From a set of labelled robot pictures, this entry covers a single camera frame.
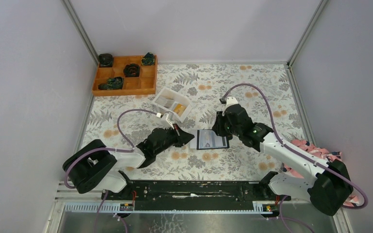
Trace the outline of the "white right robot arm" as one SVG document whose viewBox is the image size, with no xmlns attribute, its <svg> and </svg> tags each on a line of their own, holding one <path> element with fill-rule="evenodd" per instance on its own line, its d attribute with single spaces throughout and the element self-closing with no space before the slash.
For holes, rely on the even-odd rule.
<svg viewBox="0 0 373 233">
<path fill-rule="evenodd" d="M 276 195 L 308 200 L 321 213 L 334 216 L 353 191 L 346 165 L 311 155 L 260 122 L 253 122 L 240 104 L 216 112 L 212 130 L 218 136 L 236 136 L 245 146 L 271 155 L 297 171 L 299 178 L 287 174 L 273 175 L 259 187 L 260 196 L 271 200 Z"/>
</svg>

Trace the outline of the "white patterned card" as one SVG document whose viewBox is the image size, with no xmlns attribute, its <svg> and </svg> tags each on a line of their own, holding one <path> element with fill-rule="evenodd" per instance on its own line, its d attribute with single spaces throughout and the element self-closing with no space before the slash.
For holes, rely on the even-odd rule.
<svg viewBox="0 0 373 233">
<path fill-rule="evenodd" d="M 203 131 L 201 136 L 202 148 L 211 148 L 213 146 L 212 132 Z"/>
</svg>

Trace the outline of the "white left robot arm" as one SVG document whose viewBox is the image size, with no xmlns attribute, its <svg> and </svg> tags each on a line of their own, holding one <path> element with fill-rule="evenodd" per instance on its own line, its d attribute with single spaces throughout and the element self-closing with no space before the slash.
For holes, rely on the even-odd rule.
<svg viewBox="0 0 373 233">
<path fill-rule="evenodd" d="M 158 154 L 188 144 L 194 135 L 183 131 L 177 124 L 169 128 L 155 128 L 148 137 L 132 149 L 108 148 L 95 139 L 68 158 L 62 165 L 67 187 L 84 194 L 93 189 L 112 191 L 124 200 L 131 194 L 129 179 L 121 167 L 144 168 L 156 161 Z"/>
</svg>

